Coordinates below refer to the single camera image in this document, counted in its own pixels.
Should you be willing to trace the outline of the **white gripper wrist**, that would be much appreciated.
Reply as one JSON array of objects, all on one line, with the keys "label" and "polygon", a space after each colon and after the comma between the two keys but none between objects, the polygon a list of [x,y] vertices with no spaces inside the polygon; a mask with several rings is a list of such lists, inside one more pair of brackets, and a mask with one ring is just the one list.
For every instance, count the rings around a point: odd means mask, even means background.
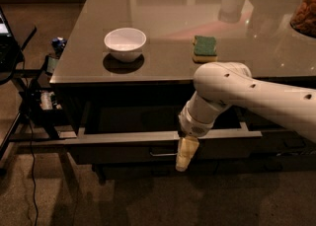
[{"label": "white gripper wrist", "polygon": [[216,119],[229,108],[230,105],[207,101],[194,92],[178,115],[181,138],[176,157],[177,171],[184,172],[188,168],[199,147],[197,137],[207,135]]}]

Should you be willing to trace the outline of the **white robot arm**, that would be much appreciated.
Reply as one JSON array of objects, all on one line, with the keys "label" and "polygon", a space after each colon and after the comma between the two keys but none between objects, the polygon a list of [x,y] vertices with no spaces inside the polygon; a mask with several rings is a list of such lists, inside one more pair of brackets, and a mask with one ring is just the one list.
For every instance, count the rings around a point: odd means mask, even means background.
[{"label": "white robot arm", "polygon": [[194,75],[195,92],[179,114],[183,134],[176,170],[185,171],[217,117],[232,106],[256,113],[316,142],[316,90],[256,80],[236,62],[210,62]]}]

